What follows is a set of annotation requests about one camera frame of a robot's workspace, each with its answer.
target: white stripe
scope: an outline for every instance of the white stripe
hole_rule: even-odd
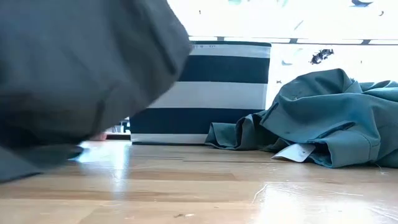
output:
[[[194,37],[189,37],[189,40],[191,41],[199,41],[199,40],[207,40],[207,41],[216,41],[217,37],[198,37],[198,36],[194,36]]]
[[[131,134],[134,142],[203,144],[207,134]]]
[[[177,82],[150,108],[266,108],[267,84]]]
[[[289,43],[290,38],[225,37],[225,41],[249,41],[262,43]]]
[[[300,44],[360,44],[362,40],[328,40],[328,39],[298,39]]]
[[[234,44],[194,44],[191,55],[269,58],[271,47]]]
[[[369,44],[398,44],[398,40],[371,40]]]

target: gray fabric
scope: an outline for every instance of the gray fabric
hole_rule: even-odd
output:
[[[267,111],[237,124],[213,123],[207,145],[278,152],[292,143],[317,146],[326,167],[376,163],[398,167],[398,83],[358,83],[340,69],[284,85]]]
[[[0,148],[0,182],[38,174],[41,169],[8,149]]]
[[[0,13],[0,145],[7,153],[73,149],[166,92],[190,52],[166,0],[5,0]],[[47,159],[35,161],[53,164],[39,151]],[[10,179],[1,168],[0,181]]]

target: navy stripe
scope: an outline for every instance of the navy stripe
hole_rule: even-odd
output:
[[[191,41],[192,44],[228,44],[228,45],[250,45],[250,46],[263,46],[271,47],[270,43],[263,42],[250,42],[250,41],[227,41],[227,40],[194,40]]]
[[[191,55],[181,82],[268,83],[269,58]]]
[[[149,108],[130,118],[132,134],[207,134],[210,124],[236,123],[261,110]]]

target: navy and white striped basket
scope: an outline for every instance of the navy and white striped basket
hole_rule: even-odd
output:
[[[210,124],[262,111],[271,44],[196,41],[180,80],[130,118],[133,144],[203,144]]]

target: blurry object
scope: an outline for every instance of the blurry object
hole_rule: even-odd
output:
[[[284,60],[282,60],[282,65],[293,65],[292,63],[286,63]]]
[[[327,59],[330,55],[334,54],[333,49],[323,49],[320,50],[319,53],[317,53],[316,55],[314,55],[310,61],[310,63],[313,64],[319,64],[321,63],[323,60]]]
[[[351,0],[351,2],[356,7],[368,7],[370,4],[373,3],[373,2],[366,2],[366,1],[360,1],[360,0]]]
[[[303,24],[303,22],[304,22],[304,20],[301,20],[301,21],[294,27],[293,30],[297,30],[297,29],[301,26],[301,24]]]
[[[0,182],[60,165],[144,110],[190,53],[166,0],[4,0],[0,14]]]
[[[228,0],[228,3],[232,5],[240,5],[242,3],[242,0]]]
[[[106,137],[107,137],[106,133],[101,133],[101,134],[91,138],[90,140],[92,140],[92,141],[105,141]]]
[[[285,7],[289,0],[276,0],[276,3],[279,4],[281,2],[281,7]]]

